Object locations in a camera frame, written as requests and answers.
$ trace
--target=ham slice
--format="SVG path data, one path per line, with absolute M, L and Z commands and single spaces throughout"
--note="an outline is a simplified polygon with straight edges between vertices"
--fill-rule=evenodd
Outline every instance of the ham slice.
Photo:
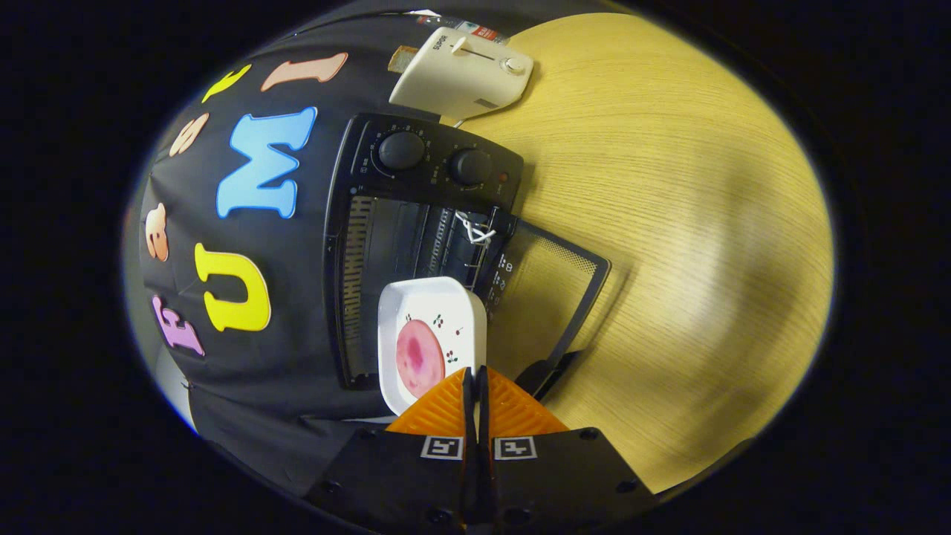
M 439 340 L 420 320 L 411 320 L 399 331 L 397 371 L 403 385 L 417 398 L 446 377 Z

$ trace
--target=wooden surface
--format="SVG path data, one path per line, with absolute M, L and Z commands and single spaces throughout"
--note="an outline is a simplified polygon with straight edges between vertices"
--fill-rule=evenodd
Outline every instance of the wooden surface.
M 600 427 L 659 492 L 803 379 L 832 295 L 820 186 L 753 89 L 649 21 L 577 15 L 509 46 L 536 62 L 522 99 L 461 128 L 525 157 L 516 213 L 613 263 L 546 405 Z

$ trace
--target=orange letter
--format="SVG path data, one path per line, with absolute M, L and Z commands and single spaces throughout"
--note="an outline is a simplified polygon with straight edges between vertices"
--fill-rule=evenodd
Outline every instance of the orange letter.
M 261 92 L 265 92 L 283 82 L 292 82 L 294 80 L 316 78 L 321 83 L 326 82 L 337 74 L 337 71 L 343 67 L 346 61 L 346 52 L 341 52 L 328 58 L 315 59 L 302 63 L 285 61 L 267 75 L 267 79 L 264 80 L 264 84 L 261 86 Z
M 202 131 L 202 127 L 207 122 L 207 113 L 202 114 L 198 119 L 192 119 L 191 121 L 188 121 L 188 124 L 182 128 L 182 131 L 179 132 L 179 136 L 175 138 L 174 142 L 172 142 L 172 148 L 168 151 L 168 155 L 174 156 L 176 154 L 181 154 L 185 152 L 186 149 L 191 147 L 191 143 L 195 141 L 196 137 L 198 137 L 198 132 Z

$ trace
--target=label sticker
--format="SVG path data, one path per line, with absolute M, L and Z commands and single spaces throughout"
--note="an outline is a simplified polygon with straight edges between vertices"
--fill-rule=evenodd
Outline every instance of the label sticker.
M 348 54 L 341 52 L 328 58 L 315 59 L 300 63 L 291 63 L 285 61 L 267 75 L 267 79 L 261 85 L 261 92 L 273 88 L 284 82 L 293 82 L 296 80 L 317 80 L 318 82 L 328 82 L 337 75 L 340 68 L 347 61 Z
M 172 142 L 172 148 L 168 150 L 168 155 L 174 156 L 188 150 L 195 138 L 198 137 L 198 132 L 202 131 L 202 127 L 208 122 L 208 117 L 208 113 L 203 113 L 197 119 L 188 121 L 188 124 L 182 127 L 182 131 Z
M 171 347 L 181 346 L 192 349 L 204 357 L 204 349 L 198 341 L 198 335 L 195 334 L 195 327 L 190 323 L 182 321 L 178 312 L 171 308 L 162 307 L 162 298 L 158 295 L 152 296 L 152 308 L 155 309 L 155 317 L 159 320 L 159 326 L 162 328 L 162 334 L 165 341 Z
M 165 205 L 148 211 L 146 215 L 146 245 L 148 254 L 164 262 L 168 260 L 168 235 L 165 233 Z
M 532 437 L 495 437 L 495 460 L 517 461 L 521 459 L 537 459 L 535 454 L 534 438 Z
M 234 303 L 215 299 L 210 291 L 204 293 L 204 308 L 211 325 L 218 331 L 226 328 L 237 330 L 263 330 L 271 322 L 271 302 L 267 296 L 267 284 L 261 271 L 246 256 L 231 252 L 211 252 L 202 244 L 195 244 L 195 269 L 202 282 L 208 275 L 238 277 L 247 288 L 247 301 Z
M 427 436 L 419 457 L 425 459 L 462 460 L 462 437 Z
M 235 74 L 234 70 L 226 74 L 224 78 L 215 82 L 215 85 L 208 88 L 208 92 L 204 94 L 204 98 L 202 99 L 202 104 L 204 104 L 204 101 L 208 100 L 208 97 L 211 95 L 218 94 L 233 86 L 235 82 L 241 80 L 241 77 L 244 76 L 244 74 L 249 70 L 251 70 L 251 64 L 245 65 L 243 69 L 238 71 L 238 74 Z

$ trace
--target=pink letter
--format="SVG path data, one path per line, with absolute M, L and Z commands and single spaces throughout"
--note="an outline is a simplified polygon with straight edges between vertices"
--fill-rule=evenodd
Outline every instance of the pink letter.
M 158 295 L 152 297 L 152 307 L 155 308 L 155 317 L 159 319 L 165 341 L 170 346 L 188 347 L 204 356 L 204 349 L 198 342 L 198 336 L 195 335 L 195 327 L 188 322 L 182 322 L 182 326 L 179 327 L 181 318 L 178 313 L 171 308 L 162 308 L 162 298 Z

